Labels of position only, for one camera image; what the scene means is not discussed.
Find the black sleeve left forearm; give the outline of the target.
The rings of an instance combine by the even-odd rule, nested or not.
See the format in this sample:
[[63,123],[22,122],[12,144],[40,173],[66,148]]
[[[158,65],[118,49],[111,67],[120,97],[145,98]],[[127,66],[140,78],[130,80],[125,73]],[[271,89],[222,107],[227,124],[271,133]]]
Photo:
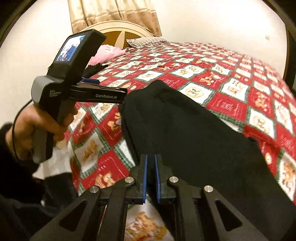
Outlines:
[[71,173],[38,179],[39,165],[15,159],[5,141],[11,125],[1,127],[1,240],[29,240],[78,194]]

